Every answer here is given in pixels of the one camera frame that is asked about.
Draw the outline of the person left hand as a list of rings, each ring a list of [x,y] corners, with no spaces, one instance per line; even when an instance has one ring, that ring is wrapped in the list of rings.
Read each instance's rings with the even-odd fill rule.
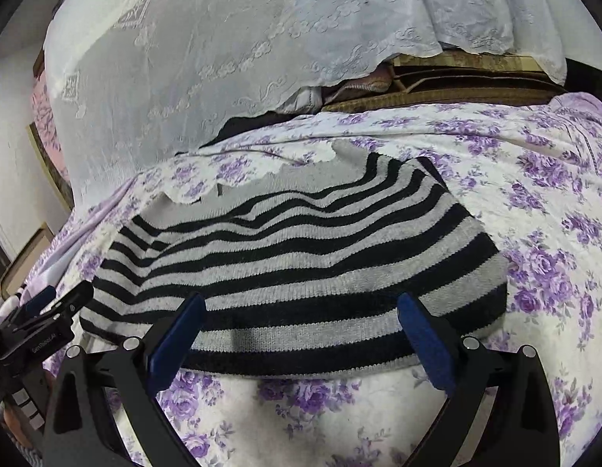
[[[32,428],[28,418],[17,405],[4,402],[3,418],[7,429],[16,441],[25,448],[40,452],[42,435]]]

